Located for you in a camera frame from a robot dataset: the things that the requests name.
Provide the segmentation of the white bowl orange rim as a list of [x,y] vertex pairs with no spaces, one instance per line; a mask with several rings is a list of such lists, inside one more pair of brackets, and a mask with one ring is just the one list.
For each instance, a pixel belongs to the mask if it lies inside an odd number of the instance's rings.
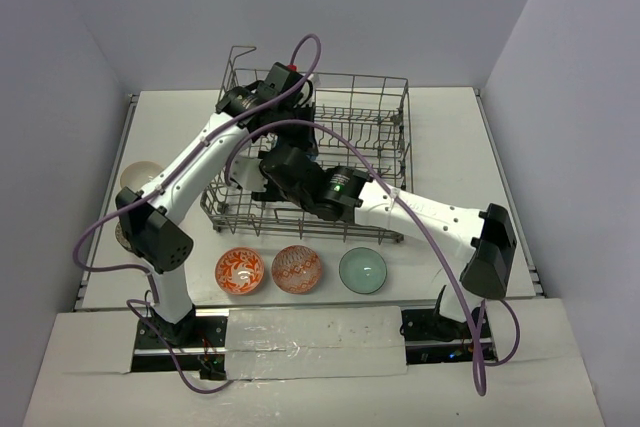
[[138,191],[162,171],[163,168],[155,162],[134,162],[123,170],[119,178],[119,185],[121,188],[128,187],[132,191]]

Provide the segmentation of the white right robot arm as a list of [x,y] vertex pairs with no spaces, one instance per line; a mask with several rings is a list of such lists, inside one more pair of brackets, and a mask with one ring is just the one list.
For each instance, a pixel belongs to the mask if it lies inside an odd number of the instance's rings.
[[434,241],[434,253],[461,269],[440,290],[425,321],[434,339],[469,334],[468,313],[484,300],[502,300],[508,290],[517,247],[509,212],[497,204],[461,208],[377,182],[350,167],[323,169],[301,149],[278,145],[259,155],[258,168],[271,198],[289,201],[326,222],[377,227]]

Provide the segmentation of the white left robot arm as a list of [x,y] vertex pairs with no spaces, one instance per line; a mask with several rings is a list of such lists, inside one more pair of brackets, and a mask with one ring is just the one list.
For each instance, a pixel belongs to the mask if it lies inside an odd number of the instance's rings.
[[194,242],[181,222],[242,138],[309,106],[310,76],[277,62],[264,80],[229,90],[196,138],[161,174],[137,191],[124,187],[117,194],[123,234],[133,253],[150,265],[151,324],[170,345],[188,343],[196,324],[184,269]]

